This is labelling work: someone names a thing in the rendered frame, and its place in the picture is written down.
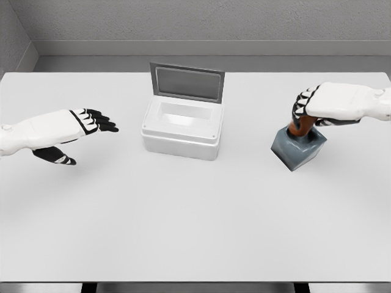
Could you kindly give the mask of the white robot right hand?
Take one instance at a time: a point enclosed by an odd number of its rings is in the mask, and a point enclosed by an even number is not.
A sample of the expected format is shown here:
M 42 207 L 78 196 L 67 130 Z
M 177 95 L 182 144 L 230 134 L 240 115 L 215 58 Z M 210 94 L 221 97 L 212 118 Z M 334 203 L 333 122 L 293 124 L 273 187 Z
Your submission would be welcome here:
M 351 125 L 365 116 L 376 90 L 364 85 L 324 82 L 301 92 L 292 108 L 296 129 L 302 117 L 316 118 L 317 126 Z

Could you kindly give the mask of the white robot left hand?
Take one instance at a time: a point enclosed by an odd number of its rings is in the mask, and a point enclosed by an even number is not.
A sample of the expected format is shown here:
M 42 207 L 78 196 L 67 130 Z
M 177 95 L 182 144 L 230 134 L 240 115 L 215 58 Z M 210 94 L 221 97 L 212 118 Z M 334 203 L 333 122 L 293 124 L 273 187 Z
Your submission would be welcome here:
M 61 165 L 76 165 L 76 161 L 60 150 L 58 144 L 73 142 L 96 132 L 119 132 L 109 117 L 88 108 L 39 115 L 29 119 L 27 125 L 27 147 L 32 150 L 32 154 Z

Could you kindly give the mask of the grey stamp with brown handle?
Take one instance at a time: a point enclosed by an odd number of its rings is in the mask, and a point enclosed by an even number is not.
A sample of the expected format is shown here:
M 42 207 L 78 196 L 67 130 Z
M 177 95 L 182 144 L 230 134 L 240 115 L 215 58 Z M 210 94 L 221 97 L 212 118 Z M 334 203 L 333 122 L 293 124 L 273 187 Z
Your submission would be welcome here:
M 316 121 L 315 117 L 304 116 L 298 128 L 292 120 L 277 132 L 271 151 L 290 171 L 312 160 L 326 143 L 327 138 L 314 127 Z

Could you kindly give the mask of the white rectangular storage box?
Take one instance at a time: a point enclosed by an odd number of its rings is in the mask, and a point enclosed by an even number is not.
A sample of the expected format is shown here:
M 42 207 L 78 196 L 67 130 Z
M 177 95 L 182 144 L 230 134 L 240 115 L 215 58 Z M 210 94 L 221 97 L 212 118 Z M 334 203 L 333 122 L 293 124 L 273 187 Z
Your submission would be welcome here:
M 141 126 L 147 151 L 213 161 L 220 146 L 224 105 L 152 96 Z

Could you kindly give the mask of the grey hinged box lid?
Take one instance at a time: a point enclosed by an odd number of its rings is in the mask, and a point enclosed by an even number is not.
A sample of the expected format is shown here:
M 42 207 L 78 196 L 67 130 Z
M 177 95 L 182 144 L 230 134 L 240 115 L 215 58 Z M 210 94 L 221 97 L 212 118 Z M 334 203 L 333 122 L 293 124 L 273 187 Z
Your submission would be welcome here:
M 151 62 L 150 73 L 156 96 L 222 103 L 223 71 Z

